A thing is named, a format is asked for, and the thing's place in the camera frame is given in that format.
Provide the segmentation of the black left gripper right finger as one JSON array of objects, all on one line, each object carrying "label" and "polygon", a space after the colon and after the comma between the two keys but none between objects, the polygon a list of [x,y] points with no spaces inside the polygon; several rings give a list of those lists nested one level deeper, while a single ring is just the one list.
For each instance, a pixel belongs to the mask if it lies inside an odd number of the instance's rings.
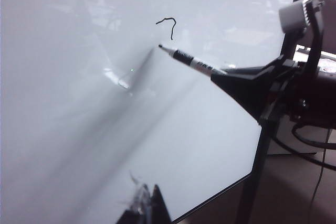
[{"label": "black left gripper right finger", "polygon": [[151,196],[152,223],[153,224],[171,224],[169,212],[157,184],[154,185]]}]

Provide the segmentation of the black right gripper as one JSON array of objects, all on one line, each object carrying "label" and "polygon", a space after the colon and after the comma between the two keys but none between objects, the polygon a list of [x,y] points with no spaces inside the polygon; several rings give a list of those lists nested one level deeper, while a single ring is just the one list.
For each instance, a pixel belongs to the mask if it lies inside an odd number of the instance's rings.
[{"label": "black right gripper", "polygon": [[260,126],[287,115],[300,126],[318,127],[319,67],[308,66],[279,56],[265,66],[225,69],[226,74],[212,74],[211,81]]}]

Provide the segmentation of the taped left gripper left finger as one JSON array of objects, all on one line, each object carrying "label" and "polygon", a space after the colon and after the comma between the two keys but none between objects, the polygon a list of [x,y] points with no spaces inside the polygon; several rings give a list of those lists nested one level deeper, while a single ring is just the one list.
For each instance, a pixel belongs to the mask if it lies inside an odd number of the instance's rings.
[{"label": "taped left gripper left finger", "polygon": [[135,184],[135,192],[128,208],[123,212],[116,223],[152,223],[151,194],[146,183],[133,176],[130,177]]}]

